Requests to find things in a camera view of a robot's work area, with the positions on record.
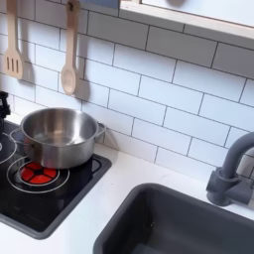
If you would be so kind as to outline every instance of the shelf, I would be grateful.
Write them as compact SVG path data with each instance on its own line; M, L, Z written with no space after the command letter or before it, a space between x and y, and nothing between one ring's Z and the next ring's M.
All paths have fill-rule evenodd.
M139 3L139 0L121 1L121 10L129 11L160 19L171 20L187 25L206 28L226 34L254 39L254 27L215 20L189 13L163 9Z

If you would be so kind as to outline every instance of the gray faucet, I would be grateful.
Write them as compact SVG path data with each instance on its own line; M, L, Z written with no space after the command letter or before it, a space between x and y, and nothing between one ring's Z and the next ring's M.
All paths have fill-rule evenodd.
M211 173L207 185L207 198L218 206L227 206L233 201L248 204L253 194L253 180L240 179L236 171L243 155L254 147L254 132L248 133L228 150L222 168Z

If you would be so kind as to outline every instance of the black stovetop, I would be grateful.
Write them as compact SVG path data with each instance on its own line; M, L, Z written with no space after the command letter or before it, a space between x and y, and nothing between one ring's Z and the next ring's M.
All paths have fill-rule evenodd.
M93 155L76 168L44 169L26 157L22 145L9 140L8 134L17 128L5 122L0 137L0 221L34 238L44 239L99 181L111 162ZM23 140L21 133L14 137Z

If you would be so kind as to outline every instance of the wooden spatula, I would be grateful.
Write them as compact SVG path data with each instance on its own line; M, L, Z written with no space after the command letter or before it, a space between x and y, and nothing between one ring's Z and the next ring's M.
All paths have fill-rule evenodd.
M4 70L7 75L21 79L24 60L18 47L17 2L6 0L8 22L8 50L4 54Z

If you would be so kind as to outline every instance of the gray sink basin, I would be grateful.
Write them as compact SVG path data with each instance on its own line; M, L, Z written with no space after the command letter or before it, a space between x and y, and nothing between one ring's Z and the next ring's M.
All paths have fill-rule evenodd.
M153 184L134 188L94 254L253 254L254 222Z

